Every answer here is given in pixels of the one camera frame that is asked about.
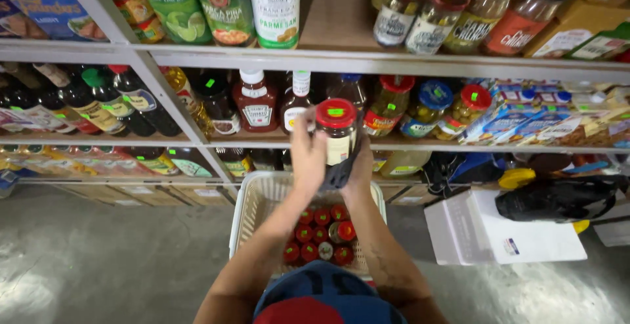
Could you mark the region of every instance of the gray floor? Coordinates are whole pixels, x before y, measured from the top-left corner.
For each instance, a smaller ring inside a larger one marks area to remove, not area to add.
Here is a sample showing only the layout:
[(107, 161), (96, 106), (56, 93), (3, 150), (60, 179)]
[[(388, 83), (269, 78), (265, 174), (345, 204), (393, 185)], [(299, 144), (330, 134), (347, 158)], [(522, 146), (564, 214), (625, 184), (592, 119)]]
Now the gray floor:
[[(0, 200), (0, 323), (191, 323), (227, 261), (232, 211), (17, 188)], [(388, 221), (451, 323), (630, 322), (630, 247), (587, 231), (583, 262), (441, 267), (420, 208), (389, 207)]]

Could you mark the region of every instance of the blue cap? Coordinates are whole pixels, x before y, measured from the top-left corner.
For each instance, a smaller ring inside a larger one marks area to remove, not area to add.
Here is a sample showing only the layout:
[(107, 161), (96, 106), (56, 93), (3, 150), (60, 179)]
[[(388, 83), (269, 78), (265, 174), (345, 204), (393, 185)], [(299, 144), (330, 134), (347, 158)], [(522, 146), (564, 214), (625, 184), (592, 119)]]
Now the blue cap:
[(571, 93), (568, 91), (561, 91), (557, 94), (557, 98), (562, 100), (562, 102), (569, 102), (571, 101)]
[(444, 110), (453, 103), (453, 93), (443, 82), (431, 79), (420, 86), (418, 99), (431, 110)]
[(520, 94), (523, 95), (525, 99), (533, 99), (536, 96), (536, 92), (533, 89), (525, 89), (521, 91)]
[(356, 82), (361, 79), (361, 74), (352, 74), (352, 73), (342, 73), (342, 80), (349, 80), (351, 82)]

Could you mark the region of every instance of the white basket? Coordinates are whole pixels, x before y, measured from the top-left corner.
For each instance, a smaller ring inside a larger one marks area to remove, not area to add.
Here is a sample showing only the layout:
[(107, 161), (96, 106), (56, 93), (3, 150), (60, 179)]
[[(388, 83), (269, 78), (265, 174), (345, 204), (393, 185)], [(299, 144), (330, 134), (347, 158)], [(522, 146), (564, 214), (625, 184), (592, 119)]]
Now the white basket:
[[(232, 220), (232, 233), (230, 234), (230, 258), (239, 246), (242, 246), (254, 231), (263, 224), (264, 220), (272, 213), (273, 209), (284, 200), (293, 185), (293, 176), (285, 171), (255, 171), (248, 174), (242, 181), (241, 189), (236, 199), (236, 209)], [(379, 186), (372, 182), (370, 186), (372, 198), (379, 207), (383, 220), (387, 223), (385, 215), (385, 201)], [(326, 191), (318, 193), (311, 201), (311, 208), (323, 205), (342, 204), (343, 199), (339, 191)], [(358, 241), (352, 247), (354, 260), (345, 269), (359, 277), (369, 276), (366, 259)], [(295, 270), (295, 266), (280, 265), (275, 275), (281, 275)]]

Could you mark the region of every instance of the lime juice container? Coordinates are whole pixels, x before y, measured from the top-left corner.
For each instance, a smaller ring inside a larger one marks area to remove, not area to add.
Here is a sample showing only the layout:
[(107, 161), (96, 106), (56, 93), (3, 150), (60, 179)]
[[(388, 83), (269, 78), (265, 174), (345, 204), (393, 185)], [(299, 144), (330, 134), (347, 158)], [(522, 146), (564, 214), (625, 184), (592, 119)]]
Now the lime juice container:
[(209, 43), (212, 34), (198, 0), (149, 0), (168, 36), (177, 43)]
[(251, 0), (199, 0), (219, 46), (253, 47), (256, 29)]

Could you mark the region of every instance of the hand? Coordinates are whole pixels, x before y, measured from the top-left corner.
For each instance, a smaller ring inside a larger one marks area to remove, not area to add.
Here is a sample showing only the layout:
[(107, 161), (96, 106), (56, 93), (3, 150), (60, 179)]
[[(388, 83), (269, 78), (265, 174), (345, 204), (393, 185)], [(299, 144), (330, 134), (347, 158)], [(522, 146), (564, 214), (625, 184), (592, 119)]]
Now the hand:
[(318, 131), (313, 137), (307, 131), (315, 120), (315, 108), (306, 110), (295, 119), (291, 135), (291, 161), (293, 189), (312, 198), (324, 182), (326, 174), (326, 132)]
[(348, 202), (351, 198), (356, 198), (358, 194), (367, 192), (370, 195), (370, 182), (372, 181), (372, 168), (374, 164), (374, 155), (370, 150), (370, 138), (363, 133), (361, 140), (361, 150), (358, 153), (357, 159), (352, 164), (352, 172), (346, 186), (341, 189), (343, 199), (346, 200), (346, 206), (354, 204), (354, 202)]

